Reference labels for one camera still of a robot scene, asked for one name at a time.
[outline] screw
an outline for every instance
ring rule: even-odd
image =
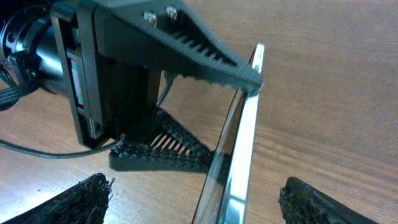
[[[167,12],[167,15],[168,15],[169,19],[171,19],[172,22],[177,20],[177,10],[174,7],[167,6],[166,7],[166,12]]]
[[[154,27],[157,25],[157,17],[151,12],[144,12],[144,19],[152,24]]]

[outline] wood grain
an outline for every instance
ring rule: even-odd
[[[379,222],[398,223],[397,1],[189,0],[243,58],[267,45],[246,223],[283,223],[296,176]],[[215,147],[233,91],[178,78],[163,107]],[[77,144],[66,99],[44,91],[0,113],[0,138],[46,151]],[[53,161],[0,149],[0,222],[103,172],[106,223],[189,223],[205,176],[121,172],[106,153]]]

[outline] tabletop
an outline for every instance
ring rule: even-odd
[[[295,176],[379,223],[398,223],[398,2],[188,0],[242,58],[267,46],[246,223],[283,223]],[[162,105],[214,148],[234,91],[178,77]],[[0,139],[48,152],[78,144],[69,102],[42,90],[0,113]],[[204,174],[115,172],[106,152],[67,160],[0,148],[0,222],[102,172],[105,223],[190,223]]]

